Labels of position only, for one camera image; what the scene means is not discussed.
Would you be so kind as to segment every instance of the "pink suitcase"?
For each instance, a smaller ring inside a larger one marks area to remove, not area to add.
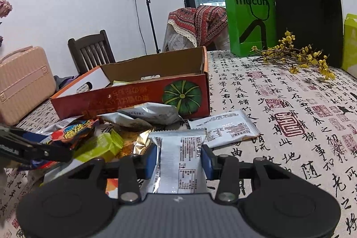
[[[55,90],[43,48],[26,47],[0,60],[0,119],[7,125],[17,124]]]

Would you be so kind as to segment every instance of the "yellow-green wrapper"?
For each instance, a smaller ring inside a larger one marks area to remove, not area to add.
[[[85,163],[92,158],[102,157],[111,161],[123,148],[124,140],[113,129],[88,140],[76,153],[74,158]]]

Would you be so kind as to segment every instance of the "pumpkin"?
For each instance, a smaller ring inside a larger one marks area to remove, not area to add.
[[[175,81],[164,88],[162,102],[176,106],[181,116],[198,111],[202,102],[201,88],[186,80]]]

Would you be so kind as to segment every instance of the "chinese calligraphy tablecloth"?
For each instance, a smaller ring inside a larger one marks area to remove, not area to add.
[[[208,58],[211,115],[242,109],[263,134],[253,141],[215,148],[214,153],[231,154],[246,162],[266,157],[320,186],[336,197],[342,211],[333,238],[355,237],[357,80],[335,69],[338,79],[329,85],[316,72],[292,75],[252,62],[252,58],[237,58],[229,51],[208,52]],[[57,120],[51,103],[46,102],[19,126],[36,132]],[[0,238],[21,238],[15,207],[37,177],[7,172],[8,186],[0,200]],[[218,181],[208,181],[213,195],[217,185]],[[242,180],[240,186],[242,196],[251,193],[247,181]]]

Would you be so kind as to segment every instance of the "wooden chair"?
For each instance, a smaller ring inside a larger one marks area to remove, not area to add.
[[[80,75],[98,65],[115,63],[105,30],[76,41],[69,39],[68,47]]]

